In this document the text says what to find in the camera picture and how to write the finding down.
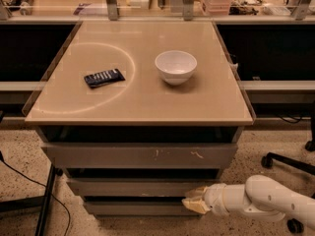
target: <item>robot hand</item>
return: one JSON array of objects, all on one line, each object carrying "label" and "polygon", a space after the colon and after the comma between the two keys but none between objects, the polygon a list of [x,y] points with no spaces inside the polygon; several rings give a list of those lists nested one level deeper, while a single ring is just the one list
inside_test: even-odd
[{"label": "robot hand", "polygon": [[275,180],[255,175],[243,185],[215,184],[186,194],[189,209],[216,215],[239,212],[252,218],[276,222],[286,215],[315,229],[315,200],[295,193]]}]

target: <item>black wheel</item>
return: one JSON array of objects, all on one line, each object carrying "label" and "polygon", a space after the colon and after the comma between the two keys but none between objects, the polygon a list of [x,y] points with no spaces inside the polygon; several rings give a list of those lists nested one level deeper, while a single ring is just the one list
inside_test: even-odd
[{"label": "black wheel", "polygon": [[61,177],[63,174],[62,169],[56,169],[56,174],[57,174],[57,176]]},{"label": "black wheel", "polygon": [[296,219],[288,220],[287,228],[291,233],[302,233],[304,231],[304,225]]},{"label": "black wheel", "polygon": [[315,143],[313,141],[308,141],[305,145],[305,149],[312,152],[315,150]]},{"label": "black wheel", "polygon": [[270,169],[273,167],[273,159],[267,156],[263,156],[261,163],[264,168]]}]

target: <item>speckled floor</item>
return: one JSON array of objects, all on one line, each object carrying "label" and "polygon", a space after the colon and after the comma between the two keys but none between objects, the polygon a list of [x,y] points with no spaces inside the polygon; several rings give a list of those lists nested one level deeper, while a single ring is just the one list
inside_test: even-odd
[{"label": "speckled floor", "polygon": [[[241,184],[254,174],[263,174],[283,183],[301,194],[315,193],[315,177],[280,162],[273,169],[260,165],[261,157],[272,151],[315,165],[315,153],[304,149],[311,140],[310,123],[270,124],[256,122],[246,129],[238,142],[239,150],[220,180],[226,184]],[[49,171],[49,162],[39,147],[39,137],[24,127],[0,126],[0,149],[5,161],[29,177],[43,184]],[[281,222],[261,222],[232,214],[217,217],[211,213],[201,217],[106,217],[95,219],[88,215],[80,198],[75,197],[65,183],[66,177],[57,177],[54,194],[71,213],[68,235],[122,235],[122,236],[203,236],[203,235],[291,235],[286,219]],[[33,197],[43,194],[43,188],[22,178],[0,163],[0,201]],[[34,235],[38,209],[0,213],[0,235]],[[65,209],[52,201],[45,235],[63,235],[68,216]],[[315,235],[305,228],[301,235]]]}]

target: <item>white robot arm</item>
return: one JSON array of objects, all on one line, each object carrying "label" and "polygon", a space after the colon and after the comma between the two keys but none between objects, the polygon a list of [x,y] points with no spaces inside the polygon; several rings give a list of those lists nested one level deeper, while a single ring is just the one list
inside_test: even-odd
[{"label": "white robot arm", "polygon": [[186,194],[183,204],[194,211],[216,215],[239,212],[264,221],[277,222],[286,215],[315,229],[315,200],[295,193],[275,180],[255,175],[243,185],[214,184]]}]

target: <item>white bowl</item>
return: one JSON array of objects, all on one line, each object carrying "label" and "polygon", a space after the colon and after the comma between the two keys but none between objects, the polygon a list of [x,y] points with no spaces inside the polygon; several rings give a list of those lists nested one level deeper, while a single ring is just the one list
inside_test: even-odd
[{"label": "white bowl", "polygon": [[184,51],[165,51],[156,58],[160,77],[171,85],[180,85],[193,75],[197,60]]}]

